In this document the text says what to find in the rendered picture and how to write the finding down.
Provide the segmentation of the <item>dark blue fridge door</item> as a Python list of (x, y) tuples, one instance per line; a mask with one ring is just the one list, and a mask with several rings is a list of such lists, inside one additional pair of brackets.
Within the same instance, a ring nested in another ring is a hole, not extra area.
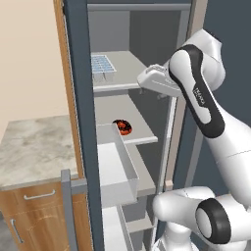
[[(251, 126), (251, 0), (191, 0), (194, 20), (223, 43), (226, 79), (216, 91), (218, 102)], [(227, 193), (205, 139), (189, 110), (184, 111), (176, 157), (174, 188), (205, 185)]]

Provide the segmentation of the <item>dark blue freezer door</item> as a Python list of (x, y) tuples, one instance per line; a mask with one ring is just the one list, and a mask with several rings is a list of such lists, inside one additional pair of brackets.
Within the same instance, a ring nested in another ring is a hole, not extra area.
[(87, 0), (64, 0), (93, 251), (105, 251)]

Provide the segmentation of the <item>dark blue fridge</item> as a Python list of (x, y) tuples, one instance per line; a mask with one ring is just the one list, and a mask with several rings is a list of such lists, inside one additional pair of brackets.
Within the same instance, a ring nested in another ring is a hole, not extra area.
[(151, 204), (174, 186), (184, 102), (141, 88), (137, 75), (166, 63), (189, 33), (191, 0), (87, 0), (91, 52), (116, 68), (112, 81), (93, 81), (99, 124), (126, 120), (123, 140), (138, 173), (137, 198), (122, 206), (133, 251), (148, 251), (158, 222)]

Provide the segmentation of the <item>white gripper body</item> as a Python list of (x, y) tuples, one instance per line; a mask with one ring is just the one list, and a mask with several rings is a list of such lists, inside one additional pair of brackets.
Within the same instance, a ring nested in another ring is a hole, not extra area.
[(137, 83), (141, 88), (171, 97), (178, 97), (181, 94), (180, 88), (169, 76), (168, 68), (158, 64), (146, 68), (137, 77)]

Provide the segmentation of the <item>wooden side panel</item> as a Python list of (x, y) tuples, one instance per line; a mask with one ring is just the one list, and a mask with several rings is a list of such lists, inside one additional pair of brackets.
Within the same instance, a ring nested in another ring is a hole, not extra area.
[(65, 88), (67, 94), (67, 101), (69, 107), (70, 114), (70, 122), (72, 128), (72, 135), (74, 141), (75, 148), (75, 161), (76, 161), (76, 169), (79, 177), (84, 177), (84, 168), (80, 147), (80, 137), (78, 130), (78, 120), (76, 114), (76, 106), (75, 106), (75, 92), (74, 92), (74, 84), (72, 79), (72, 70), (71, 70), (71, 60), (70, 60), (70, 52), (68, 46), (68, 38), (66, 31), (66, 22), (63, 14), (63, 0), (53, 0), (54, 4), (54, 12), (56, 18), (56, 26), (58, 31), (58, 39), (61, 53), (61, 61), (63, 66), (63, 74), (65, 81)]

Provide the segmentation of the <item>wooden drawer front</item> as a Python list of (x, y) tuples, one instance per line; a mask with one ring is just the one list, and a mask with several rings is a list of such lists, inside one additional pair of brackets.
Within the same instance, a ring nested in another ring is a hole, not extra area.
[[(34, 196), (50, 193), (53, 189), (56, 194), (50, 197), (24, 200), (24, 195)], [(28, 212), (62, 204), (61, 183), (52, 182), (35, 186), (22, 187), (12, 190), (0, 191), (0, 211), (4, 216)]]

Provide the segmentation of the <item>wooden cupboard door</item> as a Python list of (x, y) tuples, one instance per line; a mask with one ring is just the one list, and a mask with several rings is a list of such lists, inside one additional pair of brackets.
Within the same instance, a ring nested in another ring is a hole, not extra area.
[[(78, 251), (92, 251), (86, 197), (75, 195), (73, 208)], [(19, 251), (71, 251), (63, 203), (3, 217)], [(19, 243), (10, 219), (16, 220), (16, 227), (25, 243)]]

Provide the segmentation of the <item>red and black food item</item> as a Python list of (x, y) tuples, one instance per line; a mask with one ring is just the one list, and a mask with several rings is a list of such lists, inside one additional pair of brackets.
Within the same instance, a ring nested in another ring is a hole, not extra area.
[(114, 120), (114, 124), (117, 125), (121, 135), (129, 135), (132, 132), (132, 126), (125, 120)]

